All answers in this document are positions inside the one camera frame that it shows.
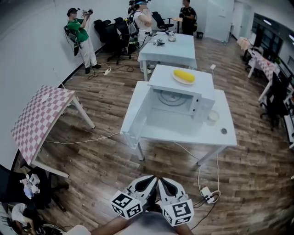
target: corn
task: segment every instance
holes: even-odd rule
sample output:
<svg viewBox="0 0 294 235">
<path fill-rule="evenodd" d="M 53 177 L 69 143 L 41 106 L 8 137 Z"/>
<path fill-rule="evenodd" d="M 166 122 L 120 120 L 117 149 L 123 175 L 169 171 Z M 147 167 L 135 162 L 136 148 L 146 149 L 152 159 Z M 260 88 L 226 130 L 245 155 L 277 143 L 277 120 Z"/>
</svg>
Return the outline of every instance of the corn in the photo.
<svg viewBox="0 0 294 235">
<path fill-rule="evenodd" d="M 187 72 L 184 72 L 182 70 L 177 69 L 174 71 L 174 74 L 175 74 L 175 76 L 178 76 L 179 78 L 181 78 L 187 82 L 193 83 L 195 81 L 195 76 L 191 73 L 187 73 Z"/>
</svg>

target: ceiling light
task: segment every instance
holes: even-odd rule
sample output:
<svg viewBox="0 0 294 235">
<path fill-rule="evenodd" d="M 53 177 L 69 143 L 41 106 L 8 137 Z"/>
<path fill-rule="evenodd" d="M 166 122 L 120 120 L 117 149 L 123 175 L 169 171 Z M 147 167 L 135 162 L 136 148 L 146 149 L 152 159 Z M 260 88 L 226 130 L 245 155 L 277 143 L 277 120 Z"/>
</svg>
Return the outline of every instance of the ceiling light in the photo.
<svg viewBox="0 0 294 235">
<path fill-rule="evenodd" d="M 271 25 L 271 22 L 269 22 L 268 20 L 263 20 L 265 23 Z"/>
</svg>

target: sneaker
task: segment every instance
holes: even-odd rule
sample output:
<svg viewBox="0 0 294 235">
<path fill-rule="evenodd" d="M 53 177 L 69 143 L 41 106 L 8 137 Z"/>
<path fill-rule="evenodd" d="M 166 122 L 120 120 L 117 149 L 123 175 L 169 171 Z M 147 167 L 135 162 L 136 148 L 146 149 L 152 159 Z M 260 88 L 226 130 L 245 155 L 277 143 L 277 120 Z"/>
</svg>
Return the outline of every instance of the sneaker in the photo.
<svg viewBox="0 0 294 235">
<path fill-rule="evenodd" d="M 147 69 L 147 74 L 151 74 L 152 71 L 150 69 Z"/>
<path fill-rule="evenodd" d="M 92 66 L 92 68 L 99 69 L 99 68 L 101 68 L 101 65 L 100 64 L 96 64 L 96 65 Z"/>
<path fill-rule="evenodd" d="M 147 66 L 147 68 L 149 68 L 149 69 L 155 69 L 155 66 L 154 66 L 153 64 L 149 64 L 149 65 Z"/>
</svg>

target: open microwave door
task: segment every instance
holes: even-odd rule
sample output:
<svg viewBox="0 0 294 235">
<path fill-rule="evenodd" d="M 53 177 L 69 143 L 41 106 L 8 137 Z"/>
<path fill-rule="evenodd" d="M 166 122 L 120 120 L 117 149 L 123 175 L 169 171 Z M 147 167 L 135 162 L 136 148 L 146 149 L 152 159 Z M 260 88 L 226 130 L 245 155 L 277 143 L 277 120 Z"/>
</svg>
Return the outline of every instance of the open microwave door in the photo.
<svg viewBox="0 0 294 235">
<path fill-rule="evenodd" d="M 148 82 L 137 83 L 120 130 L 132 149 L 137 148 L 148 114 L 152 109 L 151 95 L 152 88 Z"/>
</svg>

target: white pants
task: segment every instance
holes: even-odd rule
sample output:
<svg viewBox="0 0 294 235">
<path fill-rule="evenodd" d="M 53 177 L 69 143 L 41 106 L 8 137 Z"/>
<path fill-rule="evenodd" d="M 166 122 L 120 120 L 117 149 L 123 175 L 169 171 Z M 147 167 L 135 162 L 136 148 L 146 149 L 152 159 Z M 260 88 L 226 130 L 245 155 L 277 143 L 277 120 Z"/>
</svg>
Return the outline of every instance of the white pants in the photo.
<svg viewBox="0 0 294 235">
<path fill-rule="evenodd" d="M 90 38 L 88 38 L 86 41 L 81 42 L 80 45 L 81 45 L 80 50 L 85 62 L 85 68 L 90 67 L 90 65 L 92 66 L 96 65 L 97 59 L 96 59 L 94 47 Z"/>
<path fill-rule="evenodd" d="M 146 37 L 147 34 L 145 34 L 146 31 L 139 30 L 138 33 L 138 42 L 140 45 L 140 50 L 144 48 L 144 46 L 150 41 L 151 37 Z M 140 61 L 140 69 L 143 70 L 143 61 Z"/>
</svg>

